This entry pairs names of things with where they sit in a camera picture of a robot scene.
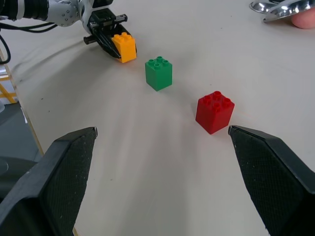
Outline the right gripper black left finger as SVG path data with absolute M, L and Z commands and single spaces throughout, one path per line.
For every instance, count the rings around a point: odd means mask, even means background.
M 96 138 L 68 133 L 37 162 L 0 156 L 0 236 L 74 236 Z

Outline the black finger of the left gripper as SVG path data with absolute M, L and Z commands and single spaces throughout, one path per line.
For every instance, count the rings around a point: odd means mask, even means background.
M 112 37 L 114 36 L 112 27 L 95 28 L 93 30 L 93 36 L 106 53 L 108 53 L 113 58 L 121 59 L 121 54 L 112 40 Z
M 118 24 L 119 36 L 120 36 L 120 47 L 123 48 L 131 48 L 131 43 L 134 44 L 134 50 L 137 53 L 136 41 L 132 34 L 122 25 Z

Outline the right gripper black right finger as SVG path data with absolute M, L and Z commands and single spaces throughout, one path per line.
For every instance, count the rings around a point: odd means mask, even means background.
M 242 178 L 270 236 L 315 236 L 315 172 L 280 138 L 231 125 Z

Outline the orange toy building cube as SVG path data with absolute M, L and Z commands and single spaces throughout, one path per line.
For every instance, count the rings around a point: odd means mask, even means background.
M 127 32 L 115 34 L 112 41 L 118 50 L 121 63 L 126 63 L 137 58 L 135 39 Z

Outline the person's bare hand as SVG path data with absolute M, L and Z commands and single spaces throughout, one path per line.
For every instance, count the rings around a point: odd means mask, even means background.
M 291 22 L 300 29 L 315 28 L 315 8 L 294 15 Z

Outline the green toy building cube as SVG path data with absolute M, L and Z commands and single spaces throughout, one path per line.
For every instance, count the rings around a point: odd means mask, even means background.
M 146 83 L 159 91 L 172 85 L 173 66 L 168 60 L 158 56 L 145 63 L 145 75 Z

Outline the red toy building cube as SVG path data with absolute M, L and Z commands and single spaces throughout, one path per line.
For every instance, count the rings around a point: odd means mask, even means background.
M 228 126 L 235 104 L 220 91 L 200 98 L 197 103 L 195 120 L 209 133 Z

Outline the shiny silver metal object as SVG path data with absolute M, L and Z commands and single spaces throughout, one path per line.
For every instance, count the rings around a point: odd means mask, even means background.
M 272 22 L 315 8 L 315 0 L 253 0 L 249 8 L 263 14 L 263 22 Z

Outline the yellow metal frame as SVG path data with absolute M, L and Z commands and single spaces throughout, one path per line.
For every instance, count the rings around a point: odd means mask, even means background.
M 4 69 L 0 69 L 0 102 L 4 105 L 18 102 L 17 93 L 12 84 L 11 77 Z

